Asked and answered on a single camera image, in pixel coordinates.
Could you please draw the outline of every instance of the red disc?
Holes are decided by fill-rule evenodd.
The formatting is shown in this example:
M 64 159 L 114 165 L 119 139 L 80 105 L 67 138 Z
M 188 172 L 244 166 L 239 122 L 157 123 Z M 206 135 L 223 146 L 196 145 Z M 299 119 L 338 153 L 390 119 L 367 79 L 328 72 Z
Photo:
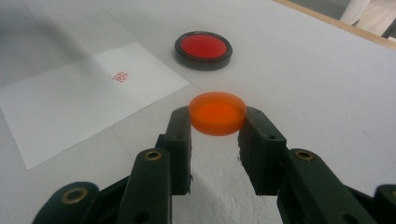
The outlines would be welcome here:
M 187 36 L 180 46 L 186 53 L 198 58 L 218 58 L 227 52 L 224 42 L 212 35 Z

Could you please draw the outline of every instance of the round object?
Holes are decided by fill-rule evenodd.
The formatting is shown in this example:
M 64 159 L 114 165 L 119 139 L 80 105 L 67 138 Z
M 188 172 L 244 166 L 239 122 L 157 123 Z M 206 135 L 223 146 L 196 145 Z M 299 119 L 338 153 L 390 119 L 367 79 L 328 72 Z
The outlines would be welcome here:
M 247 107 L 241 99 L 229 93 L 207 92 L 192 99 L 189 112 L 196 130 L 223 136 L 242 128 Z
M 233 54 L 233 48 L 224 37 L 204 31 L 182 35 L 175 43 L 175 50 L 182 64 L 204 71 L 224 67 Z

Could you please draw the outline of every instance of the orange translucent disc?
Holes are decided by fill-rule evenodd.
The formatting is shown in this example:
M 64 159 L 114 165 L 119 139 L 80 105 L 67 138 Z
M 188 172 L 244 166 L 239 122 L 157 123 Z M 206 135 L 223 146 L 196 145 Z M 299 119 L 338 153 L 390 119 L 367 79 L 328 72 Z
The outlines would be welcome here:
M 208 92 L 190 102 L 192 126 L 201 133 L 223 136 L 235 133 L 245 122 L 247 107 L 238 97 L 226 92 Z

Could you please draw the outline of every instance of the white table surface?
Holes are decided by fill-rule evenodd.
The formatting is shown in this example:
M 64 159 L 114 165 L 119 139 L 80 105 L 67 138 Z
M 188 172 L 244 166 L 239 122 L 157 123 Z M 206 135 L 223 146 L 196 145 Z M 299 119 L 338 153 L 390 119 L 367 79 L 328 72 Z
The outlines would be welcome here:
M 176 39 L 196 30 L 231 42 L 226 67 L 176 62 Z M 0 113 L 1 223 L 31 223 L 69 183 L 124 178 L 171 112 L 206 91 L 259 108 L 289 148 L 319 154 L 354 189 L 396 183 L 396 51 L 270 0 L 2 0 L 0 88 L 134 41 L 190 85 L 29 171 Z M 192 130 L 191 195 L 173 198 L 174 223 L 281 223 L 276 197 L 254 194 L 236 136 Z

